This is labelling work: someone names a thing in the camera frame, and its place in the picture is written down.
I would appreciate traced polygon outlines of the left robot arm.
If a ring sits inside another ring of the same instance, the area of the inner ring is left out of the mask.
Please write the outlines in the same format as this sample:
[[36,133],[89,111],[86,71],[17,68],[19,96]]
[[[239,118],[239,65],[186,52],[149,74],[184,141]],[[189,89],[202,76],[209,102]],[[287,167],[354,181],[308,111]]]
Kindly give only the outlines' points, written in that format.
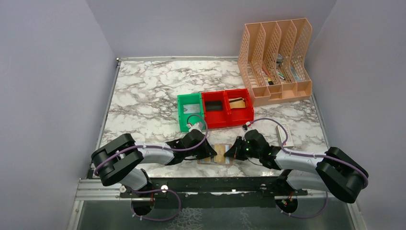
[[94,174],[104,186],[121,183],[143,197],[150,192],[151,181],[146,171],[138,169],[137,165],[167,166],[216,156],[206,138],[201,131],[193,129],[182,138],[151,144],[136,142],[129,133],[122,134],[92,153]]

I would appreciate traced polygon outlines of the gold credit card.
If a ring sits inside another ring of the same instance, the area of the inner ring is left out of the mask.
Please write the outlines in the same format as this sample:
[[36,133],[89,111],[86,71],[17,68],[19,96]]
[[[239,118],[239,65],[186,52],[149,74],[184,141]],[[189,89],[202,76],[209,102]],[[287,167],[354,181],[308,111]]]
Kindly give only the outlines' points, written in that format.
[[214,161],[216,163],[225,163],[226,162],[226,158],[224,156],[225,152],[226,152],[226,145],[224,144],[215,144],[214,145],[214,150],[216,151],[217,155],[215,156]]

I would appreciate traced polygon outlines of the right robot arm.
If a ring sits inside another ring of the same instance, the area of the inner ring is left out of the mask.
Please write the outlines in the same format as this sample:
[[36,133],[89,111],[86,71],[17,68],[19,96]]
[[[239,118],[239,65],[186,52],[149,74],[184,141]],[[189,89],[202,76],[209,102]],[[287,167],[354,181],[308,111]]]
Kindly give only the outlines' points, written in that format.
[[337,147],[319,153],[294,152],[270,145],[255,129],[238,136],[225,156],[240,161],[256,158],[268,169],[289,170],[287,177],[276,182],[277,191],[282,195],[293,190],[312,189],[354,203],[368,185],[367,171]]

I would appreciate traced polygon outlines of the red plastic bin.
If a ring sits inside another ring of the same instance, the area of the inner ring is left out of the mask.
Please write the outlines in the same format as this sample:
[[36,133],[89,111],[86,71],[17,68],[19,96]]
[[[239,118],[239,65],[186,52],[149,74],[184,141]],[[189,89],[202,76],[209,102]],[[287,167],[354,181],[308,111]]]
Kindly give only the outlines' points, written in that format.
[[239,126],[254,118],[254,109],[247,89],[225,90],[227,126]]
[[228,126],[225,91],[202,92],[204,118],[209,129]]

